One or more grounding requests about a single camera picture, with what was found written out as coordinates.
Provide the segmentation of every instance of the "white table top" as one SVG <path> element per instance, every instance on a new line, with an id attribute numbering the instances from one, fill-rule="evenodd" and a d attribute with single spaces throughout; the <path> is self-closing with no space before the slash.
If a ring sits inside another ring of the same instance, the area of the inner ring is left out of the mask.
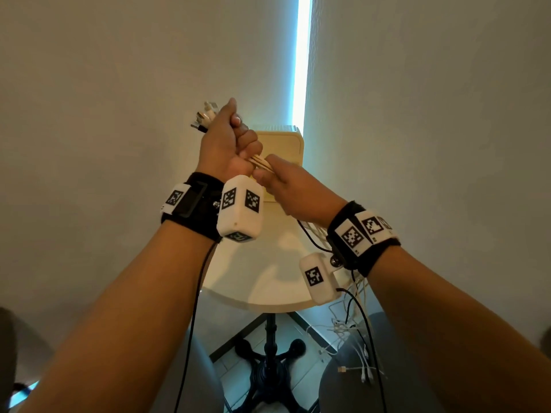
<path id="1" fill-rule="evenodd" d="M 276 202 L 265 202 L 262 233 L 248 243 L 224 239 L 210 262 L 203 291 L 228 305 L 263 312 L 285 313 L 315 305 L 299 259 L 317 249 L 300 226 Z M 335 272 L 341 287 L 351 284 L 349 274 Z"/>

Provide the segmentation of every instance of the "white wall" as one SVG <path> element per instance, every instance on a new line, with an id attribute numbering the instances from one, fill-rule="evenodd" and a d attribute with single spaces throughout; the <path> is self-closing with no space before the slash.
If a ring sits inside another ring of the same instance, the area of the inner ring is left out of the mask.
<path id="1" fill-rule="evenodd" d="M 550 9 L 315 0 L 305 118 L 306 168 L 532 342 L 551 326 Z"/>
<path id="2" fill-rule="evenodd" d="M 56 347 L 194 169 L 204 99 L 290 122 L 297 2 L 0 0 L 0 305 Z M 256 316 L 202 298 L 196 331 Z"/>

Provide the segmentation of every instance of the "table foot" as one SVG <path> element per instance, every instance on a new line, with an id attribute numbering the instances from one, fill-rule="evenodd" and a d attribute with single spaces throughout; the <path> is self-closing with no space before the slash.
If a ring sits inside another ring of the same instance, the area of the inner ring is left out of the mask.
<path id="1" fill-rule="evenodd" d="M 275 344 L 275 316 L 268 315 L 266 325 L 267 341 L 266 355 L 257 354 L 246 340 L 235 344 L 235 352 L 239 357 L 251 364 L 251 388 L 243 404 L 234 409 L 235 413 L 251 413 L 258 404 L 264 402 L 283 404 L 289 413 L 307 413 L 295 400 L 291 391 L 290 368 L 293 362 L 306 353 L 306 345 L 301 339 L 291 342 L 289 350 L 276 355 Z"/>

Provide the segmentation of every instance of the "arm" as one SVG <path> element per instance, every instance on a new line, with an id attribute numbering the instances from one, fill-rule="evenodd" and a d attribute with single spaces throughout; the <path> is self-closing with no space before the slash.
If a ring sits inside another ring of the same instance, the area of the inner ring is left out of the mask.
<path id="1" fill-rule="evenodd" d="M 232 99 L 211 124 L 197 168 L 224 182 L 250 174 L 243 158 L 262 151 L 235 111 Z M 148 411 L 189 325 L 213 243 L 165 221 L 61 345 L 21 412 Z"/>
<path id="2" fill-rule="evenodd" d="M 299 166 L 267 160 L 276 176 L 253 176 L 287 214 L 328 227 L 346 205 Z M 448 411 L 551 411 L 551 361 L 495 313 L 401 247 L 389 247 L 368 279 Z"/>

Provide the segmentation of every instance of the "forearm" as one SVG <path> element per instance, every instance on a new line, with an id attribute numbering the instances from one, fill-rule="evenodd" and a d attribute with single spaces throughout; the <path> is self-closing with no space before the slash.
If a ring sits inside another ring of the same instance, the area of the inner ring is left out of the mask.
<path id="1" fill-rule="evenodd" d="M 551 411 L 551 361 L 496 314 L 400 247 L 369 282 L 449 411 Z"/>
<path id="2" fill-rule="evenodd" d="M 148 411 L 189 325 L 212 244 L 164 222 L 59 348 L 22 412 Z"/>

